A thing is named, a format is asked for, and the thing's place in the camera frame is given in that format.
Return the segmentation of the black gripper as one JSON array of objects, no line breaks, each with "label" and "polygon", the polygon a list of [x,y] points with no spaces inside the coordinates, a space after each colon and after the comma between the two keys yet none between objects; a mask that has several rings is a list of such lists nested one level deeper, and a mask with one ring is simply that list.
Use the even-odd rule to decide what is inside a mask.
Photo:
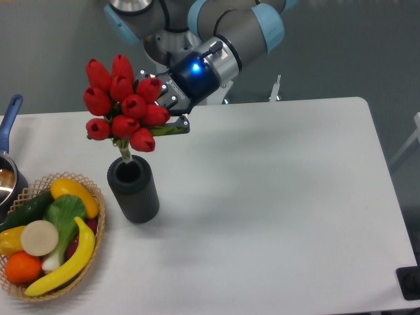
[{"label": "black gripper", "polygon": [[156,76],[146,70],[135,74],[133,85],[144,81],[147,86],[167,87],[159,96],[157,103],[166,108],[170,115],[179,116],[175,122],[150,128],[153,136],[182,135],[190,132],[187,115],[192,108],[215,92],[219,79],[215,70],[205,61],[199,52],[191,52],[169,70]]}]

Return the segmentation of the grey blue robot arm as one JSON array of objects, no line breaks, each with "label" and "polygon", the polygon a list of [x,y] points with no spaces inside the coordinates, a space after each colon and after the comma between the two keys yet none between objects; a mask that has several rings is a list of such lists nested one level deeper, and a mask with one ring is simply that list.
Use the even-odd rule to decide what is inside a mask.
[{"label": "grey blue robot arm", "polygon": [[293,1],[107,1],[104,14],[130,45],[142,44],[163,82],[157,103],[174,122],[156,136],[190,130],[197,105],[224,104],[233,80],[284,38]]}]

